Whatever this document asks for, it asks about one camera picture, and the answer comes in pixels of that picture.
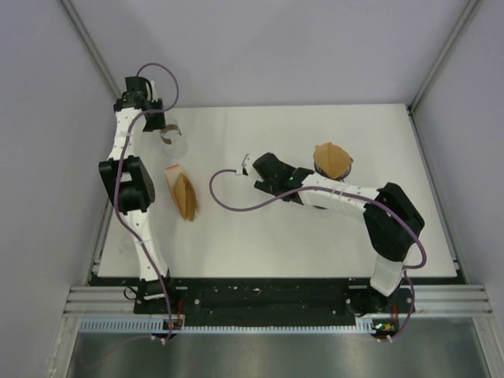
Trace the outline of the clear glass with brown band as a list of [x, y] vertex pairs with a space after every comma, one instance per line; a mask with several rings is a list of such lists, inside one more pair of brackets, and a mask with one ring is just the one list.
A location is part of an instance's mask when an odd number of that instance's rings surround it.
[[159, 131], [159, 137], [162, 149], [168, 157], [182, 158], [187, 153], [188, 146], [178, 124], [167, 124]]

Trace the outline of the grey plastic coffee dripper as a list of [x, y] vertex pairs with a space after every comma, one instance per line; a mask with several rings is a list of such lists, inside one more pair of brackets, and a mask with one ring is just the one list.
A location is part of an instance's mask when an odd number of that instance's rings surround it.
[[315, 171], [323, 177], [329, 178], [330, 180], [344, 181], [351, 173], [352, 164], [349, 164], [345, 170], [337, 169], [335, 172], [329, 172], [328, 169], [322, 168], [317, 163], [314, 164], [314, 168]]

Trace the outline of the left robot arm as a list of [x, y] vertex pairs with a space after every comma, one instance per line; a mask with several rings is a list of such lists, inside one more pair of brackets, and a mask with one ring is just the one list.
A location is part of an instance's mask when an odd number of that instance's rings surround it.
[[134, 127], [154, 132], [165, 122], [163, 101], [155, 94], [154, 84], [141, 76], [125, 79], [126, 90], [113, 110], [116, 131], [106, 160], [98, 164], [99, 175], [120, 224], [131, 235], [139, 259], [137, 301], [151, 300], [161, 312], [178, 305], [178, 293], [168, 286], [169, 268], [154, 237], [150, 207], [155, 201], [154, 182], [136, 145]]

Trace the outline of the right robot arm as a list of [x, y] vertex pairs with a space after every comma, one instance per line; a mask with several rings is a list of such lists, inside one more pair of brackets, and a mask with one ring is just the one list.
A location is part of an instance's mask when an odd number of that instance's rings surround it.
[[319, 171], [295, 168], [270, 152], [260, 157], [246, 155], [240, 172], [255, 179], [256, 189], [285, 202], [333, 210], [362, 222], [377, 253], [368, 303], [379, 312], [395, 304], [406, 256], [425, 226], [424, 218], [399, 185], [354, 186]]

